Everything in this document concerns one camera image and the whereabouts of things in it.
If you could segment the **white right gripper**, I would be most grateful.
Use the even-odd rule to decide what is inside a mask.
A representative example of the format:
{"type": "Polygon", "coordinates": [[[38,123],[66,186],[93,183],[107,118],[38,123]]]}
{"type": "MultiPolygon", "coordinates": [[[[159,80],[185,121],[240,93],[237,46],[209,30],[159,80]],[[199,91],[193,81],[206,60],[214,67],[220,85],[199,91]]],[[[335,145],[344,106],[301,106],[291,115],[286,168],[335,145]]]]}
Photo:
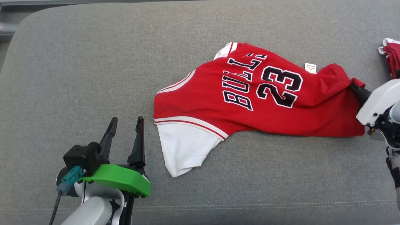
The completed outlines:
{"type": "Polygon", "coordinates": [[[351,84],[351,90],[362,105],[357,120],[369,128],[372,140],[385,141],[389,147],[399,147],[400,81],[394,79],[373,92],[351,84]]]}

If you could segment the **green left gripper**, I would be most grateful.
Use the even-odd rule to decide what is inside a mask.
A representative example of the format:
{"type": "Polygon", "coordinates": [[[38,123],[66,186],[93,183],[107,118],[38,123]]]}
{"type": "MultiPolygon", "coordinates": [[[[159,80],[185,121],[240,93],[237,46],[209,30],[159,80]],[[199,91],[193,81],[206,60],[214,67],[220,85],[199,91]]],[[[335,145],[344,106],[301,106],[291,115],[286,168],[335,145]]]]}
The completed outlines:
{"type": "MultiPolygon", "coordinates": [[[[101,141],[99,159],[101,164],[110,164],[109,154],[112,139],[116,134],[117,117],[113,117],[101,141]]],[[[131,169],[146,166],[144,153],[144,118],[138,116],[136,137],[128,165],[131,169]]],[[[99,219],[101,225],[131,225],[134,200],[150,195],[151,183],[146,175],[120,165],[100,165],[91,177],[82,178],[82,204],[95,198],[104,204],[108,219],[99,219]]]]}

